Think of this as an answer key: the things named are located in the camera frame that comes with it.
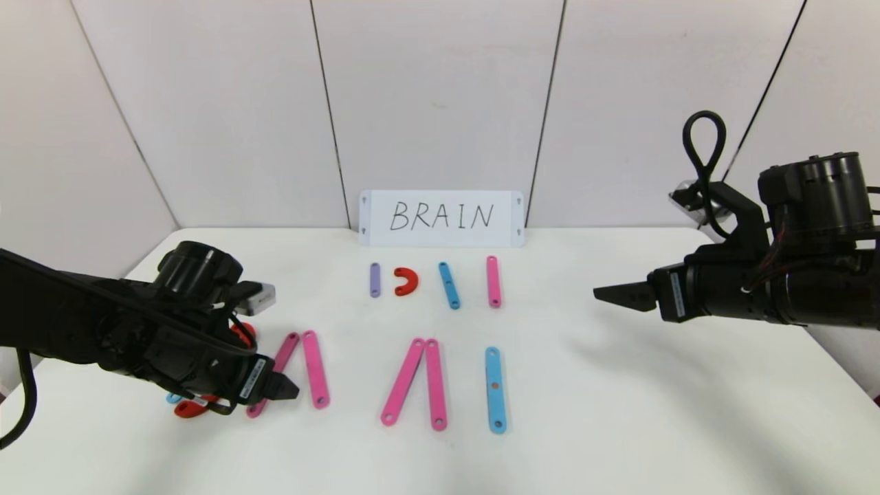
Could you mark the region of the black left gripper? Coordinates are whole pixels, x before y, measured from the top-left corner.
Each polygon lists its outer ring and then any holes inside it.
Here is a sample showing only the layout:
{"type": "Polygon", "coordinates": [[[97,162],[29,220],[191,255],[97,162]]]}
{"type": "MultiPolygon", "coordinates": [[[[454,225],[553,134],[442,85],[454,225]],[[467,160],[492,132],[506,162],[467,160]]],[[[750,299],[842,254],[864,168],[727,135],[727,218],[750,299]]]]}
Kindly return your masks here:
{"type": "Polygon", "coordinates": [[[273,372],[273,358],[257,351],[253,335],[212,336],[194,341],[191,347],[192,398],[251,406],[262,399],[295,400],[300,394],[289,377],[273,372]]]}

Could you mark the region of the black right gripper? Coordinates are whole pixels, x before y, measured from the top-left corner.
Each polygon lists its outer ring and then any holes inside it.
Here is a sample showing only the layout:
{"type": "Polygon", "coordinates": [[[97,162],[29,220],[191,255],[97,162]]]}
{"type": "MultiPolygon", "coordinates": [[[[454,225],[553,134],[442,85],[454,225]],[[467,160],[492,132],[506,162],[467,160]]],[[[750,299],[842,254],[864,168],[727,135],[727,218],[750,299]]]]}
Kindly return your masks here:
{"type": "Polygon", "coordinates": [[[666,322],[716,316],[772,323],[767,289],[746,294],[746,278],[744,265],[679,263],[655,269],[648,281],[599,286],[592,292],[596,300],[638,312],[651,312],[658,304],[666,322]]]}

